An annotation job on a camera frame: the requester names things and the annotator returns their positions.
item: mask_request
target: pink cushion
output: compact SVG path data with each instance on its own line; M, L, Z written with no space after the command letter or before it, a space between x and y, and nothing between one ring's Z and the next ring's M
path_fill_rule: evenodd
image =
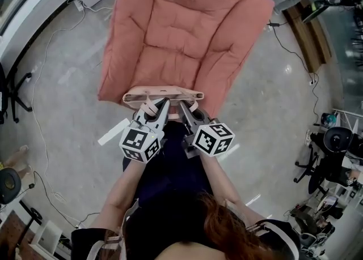
M272 9L271 0L116 0L99 100L175 85L203 92L215 117Z

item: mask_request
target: gray floor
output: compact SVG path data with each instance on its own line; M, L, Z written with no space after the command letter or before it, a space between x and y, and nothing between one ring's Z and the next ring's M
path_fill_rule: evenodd
M103 0L95 8L112 6ZM119 138L98 145L97 140L132 112L113 103L98 102L103 47L110 10L86 10L84 21L71 32L57 33L48 49L47 62L35 89L34 106L47 143L47 177L66 203L50 196L62 212L82 220L100 211L112 184L122 174ZM30 103L32 90L51 34L69 28L80 18L73 4L62 11L37 38L19 66L19 76L35 70L34 78L22 87L21 97ZM272 16L282 23L283 16ZM276 30L281 42L301 53L290 27ZM319 73L316 112L330 111L330 85L325 68ZM309 77L301 61L283 50L266 27L237 77L219 119L236 133L234 152L221 165L245 202L259 196L251 207L263 216L283 219L283 214L307 198L307 181L295 184L301 171L294 166L306 158L305 132L315 122ZM20 122L7 120L1 127L2 160L19 146L28 144L28 162L42 177L47 167L45 147L32 113L18 109ZM27 176L24 186L33 179ZM47 201L38 182L25 201L69 233L72 228ZM89 225L94 216L85 222Z

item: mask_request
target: chair base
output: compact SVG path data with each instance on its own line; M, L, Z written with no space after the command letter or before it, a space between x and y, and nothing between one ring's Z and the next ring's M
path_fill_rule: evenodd
M11 101L12 119L14 120L15 123L19 123L19 119L18 119L18 117L16 117L16 113L15 113L15 103L18 103L20 105L20 107L22 107L27 112L33 111L33 108L26 106L24 104L24 102L19 98L19 95L18 95L19 89L21 88L21 86L23 85L23 83L25 82L26 79L32 77L32 73L26 73L21 78L21 80L15 85L15 75L16 75L17 71L18 71L18 69L15 69L15 71L10 72L8 77L6 78L6 81L10 84L9 98Z
M315 171L315 168L313 166L314 166L314 163L318 160L319 155L316 152L314 152L313 146L311 144L309 145L309 149L310 149L310 157L309 157L309 163L307 165L301 165L299 163L299 161L295 162L295 165L297 167L305 168L305 171L301 175L301 177L294 178L295 183L299 183L300 180L302 180L305 176L311 176Z

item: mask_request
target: navy skirt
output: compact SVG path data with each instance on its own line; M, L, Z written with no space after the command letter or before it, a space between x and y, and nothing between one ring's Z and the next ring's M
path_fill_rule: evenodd
M188 159L182 149L186 127L169 121L163 131L167 140L159 154L146 164L135 192L139 205L171 190L213 194L200 157ZM129 163L130 159L124 158L124 170Z

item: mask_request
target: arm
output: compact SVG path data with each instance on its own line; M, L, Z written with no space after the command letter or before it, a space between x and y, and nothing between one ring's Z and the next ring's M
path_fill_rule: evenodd
M209 157L201 152L200 158L217 202L225 204L225 200L227 200L235 204L237 210L246 217L251 225L260 220L264 220L261 215L248 208L242 202L235 186L232 184L215 157Z
M356 178L360 184L363 184L363 173L360 171L351 171L349 178Z
M92 223L91 228L103 228L116 233L119 232L145 167L146 164L131 160L127 169L109 192L101 213Z

